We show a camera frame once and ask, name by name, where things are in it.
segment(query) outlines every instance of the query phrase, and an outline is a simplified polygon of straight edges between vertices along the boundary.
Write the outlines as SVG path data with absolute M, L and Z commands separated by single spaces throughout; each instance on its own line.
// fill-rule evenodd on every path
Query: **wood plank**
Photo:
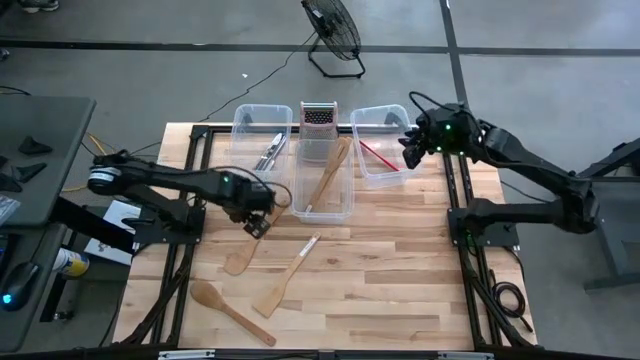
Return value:
M 183 167 L 192 124 L 167 124 L 160 161 Z M 295 139 L 288 154 L 293 168 Z M 216 134 L 210 166 L 229 164 L 229 136 Z M 253 161 L 252 151 L 246 150 Z M 197 150 L 196 163 L 203 146 Z M 286 210 L 257 246 L 239 276 L 222 269 L 226 256 L 248 239 L 239 224 L 213 204 L 207 205 L 203 242 L 196 248 L 191 281 L 210 282 L 238 312 L 276 337 L 279 349 L 466 350 L 472 348 L 458 253 L 451 246 L 445 212 L 449 207 L 444 166 L 427 156 L 418 175 L 405 185 L 368 190 L 355 164 L 353 215 L 344 225 L 302 224 Z M 459 173 L 457 161 L 455 172 Z M 470 164 L 476 196 L 502 202 L 497 171 Z M 291 185 L 290 179 L 284 183 Z M 161 189 L 166 196 L 177 192 Z M 459 194 L 464 204 L 464 194 Z M 251 308 L 304 246 L 322 233 L 308 258 L 291 278 L 281 305 L 266 319 Z M 152 245 L 131 266 L 114 340 L 131 333 L 155 302 L 167 247 Z M 511 281 L 525 293 L 520 268 L 511 254 L 487 249 L 498 281 Z M 505 296 L 506 304 L 513 299 Z M 165 318 L 167 335 L 175 297 Z M 486 310 L 479 305 L 481 327 L 488 338 Z M 530 319 L 530 312 L 525 317 Z M 512 320 L 528 340 L 519 320 Z M 187 297 L 180 347 L 266 348 L 226 315 Z

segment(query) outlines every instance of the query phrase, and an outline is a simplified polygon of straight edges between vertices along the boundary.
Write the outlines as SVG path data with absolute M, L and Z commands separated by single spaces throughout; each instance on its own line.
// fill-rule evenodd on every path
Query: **wooden spatula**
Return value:
M 269 215 L 269 223 L 273 227 L 280 215 L 286 210 L 284 207 L 277 207 L 273 209 L 271 215 Z M 229 255 L 227 261 L 224 263 L 224 271 L 231 275 L 240 275 L 249 266 L 251 258 L 256 251 L 256 247 L 261 239 L 251 238 L 247 241 L 238 252 Z
M 330 187 L 338 173 L 338 168 L 340 168 L 347 154 L 349 154 L 352 141 L 350 137 L 339 137 L 334 141 L 329 150 L 329 157 L 327 158 L 327 165 L 324 168 L 324 174 L 322 174 L 320 182 L 316 186 L 313 195 L 311 195 L 311 200 L 309 200 L 309 205 L 307 205 L 305 211 L 311 211 L 311 209 L 318 204 L 325 190 Z
M 320 236 L 321 234 L 319 232 L 313 234 L 304 249 L 300 251 L 291 265 L 289 265 L 289 268 L 287 268 L 287 270 L 280 276 L 278 281 L 276 281 L 275 286 L 253 302 L 253 308 L 256 309 L 264 317 L 270 317 L 271 314 L 273 314 L 273 311 L 278 307 L 280 301 L 282 301 L 282 298 L 284 297 L 284 291 L 287 289 L 287 283 L 289 282 L 289 279 L 291 279 L 293 273 L 298 270 L 298 267 L 300 267 L 302 261 L 304 261 L 304 259 L 307 257 L 307 254 L 309 254 L 309 251 L 311 251 L 311 248 L 313 248 L 313 245 L 315 245 L 316 241 L 320 239 Z
M 204 281 L 197 281 L 191 285 L 191 297 L 200 304 L 220 310 L 223 313 L 229 315 L 238 324 L 242 325 L 245 329 L 249 330 L 258 339 L 262 340 L 265 344 L 273 346 L 276 344 L 276 338 L 269 335 L 266 331 L 262 330 L 258 325 L 251 322 L 251 320 L 242 316 L 240 313 L 233 310 L 227 303 L 224 302 L 222 295 L 213 287 L 213 285 Z

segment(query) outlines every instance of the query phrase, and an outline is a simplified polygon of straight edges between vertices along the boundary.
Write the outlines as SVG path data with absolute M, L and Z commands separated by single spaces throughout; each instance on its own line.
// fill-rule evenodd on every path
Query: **shoe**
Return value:
M 35 14 L 40 10 L 54 11 L 60 7 L 58 0 L 18 0 L 18 4 L 29 14 Z

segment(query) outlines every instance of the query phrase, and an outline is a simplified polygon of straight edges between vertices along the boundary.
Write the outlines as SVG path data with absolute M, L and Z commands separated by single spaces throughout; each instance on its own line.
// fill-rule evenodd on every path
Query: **red chopstick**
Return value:
M 387 159 L 383 158 L 382 156 L 380 156 L 380 154 L 378 154 L 377 152 L 373 151 L 372 148 L 370 148 L 367 144 L 363 143 L 362 140 L 360 140 L 360 145 L 362 145 L 363 148 L 369 150 L 370 153 L 372 153 L 373 155 L 375 155 L 378 159 L 380 159 L 385 165 L 387 165 L 388 167 L 392 168 L 395 171 L 400 171 L 400 169 L 398 169 L 395 165 L 393 165 L 392 163 L 390 163 Z

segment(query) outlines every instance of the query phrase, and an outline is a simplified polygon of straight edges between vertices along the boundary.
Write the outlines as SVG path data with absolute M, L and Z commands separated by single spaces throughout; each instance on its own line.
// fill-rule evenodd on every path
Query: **electric fan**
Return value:
M 349 12 L 340 0 L 302 0 L 302 7 L 307 13 L 311 25 L 318 33 L 309 50 L 309 61 L 328 78 L 360 78 L 365 73 L 364 65 L 360 60 L 360 35 L 351 19 Z M 324 41 L 329 50 L 339 59 L 344 61 L 358 60 L 362 72 L 358 74 L 327 74 L 313 59 L 313 52 L 318 47 L 320 39 Z

